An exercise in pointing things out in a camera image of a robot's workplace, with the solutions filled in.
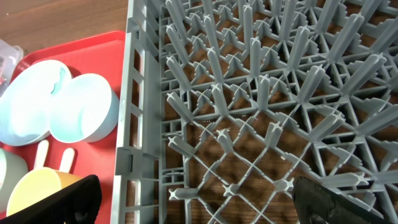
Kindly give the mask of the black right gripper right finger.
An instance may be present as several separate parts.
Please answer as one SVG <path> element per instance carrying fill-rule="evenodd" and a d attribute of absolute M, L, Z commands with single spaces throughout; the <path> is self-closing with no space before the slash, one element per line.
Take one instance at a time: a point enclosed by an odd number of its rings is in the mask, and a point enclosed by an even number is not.
<path fill-rule="evenodd" d="M 383 219 L 306 177 L 294 180 L 292 192 L 301 224 L 378 224 Z"/>

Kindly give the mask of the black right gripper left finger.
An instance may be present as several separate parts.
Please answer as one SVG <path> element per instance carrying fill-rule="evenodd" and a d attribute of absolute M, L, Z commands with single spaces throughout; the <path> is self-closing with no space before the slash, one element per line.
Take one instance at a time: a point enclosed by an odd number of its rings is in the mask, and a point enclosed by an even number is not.
<path fill-rule="evenodd" d="M 91 174 L 1 220 L 2 224 L 94 224 L 102 201 L 100 180 Z"/>

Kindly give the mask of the mint green bowl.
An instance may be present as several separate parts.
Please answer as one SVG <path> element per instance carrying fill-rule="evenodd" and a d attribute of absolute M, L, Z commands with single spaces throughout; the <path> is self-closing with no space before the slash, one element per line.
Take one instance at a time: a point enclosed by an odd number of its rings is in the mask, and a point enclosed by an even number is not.
<path fill-rule="evenodd" d="M 26 173 L 26 161 L 21 156 L 1 148 L 1 213 L 6 211 L 14 187 Z"/>

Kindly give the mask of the yellow plastic cup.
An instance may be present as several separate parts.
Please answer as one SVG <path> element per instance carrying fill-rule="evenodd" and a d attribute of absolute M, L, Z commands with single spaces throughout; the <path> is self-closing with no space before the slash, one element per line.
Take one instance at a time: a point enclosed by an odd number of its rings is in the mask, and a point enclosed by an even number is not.
<path fill-rule="evenodd" d="M 79 180 L 81 177 L 78 175 L 48 167 L 34 169 L 14 187 L 7 203 L 6 216 L 20 212 Z"/>

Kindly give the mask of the light blue bowl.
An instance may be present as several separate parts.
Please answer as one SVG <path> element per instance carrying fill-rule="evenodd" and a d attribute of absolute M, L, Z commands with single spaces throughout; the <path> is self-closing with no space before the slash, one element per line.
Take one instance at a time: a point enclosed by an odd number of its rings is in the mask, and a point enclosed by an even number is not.
<path fill-rule="evenodd" d="M 77 76 L 54 98 L 49 131 L 64 143 L 96 142 L 118 123 L 119 98 L 107 79 L 95 73 Z"/>

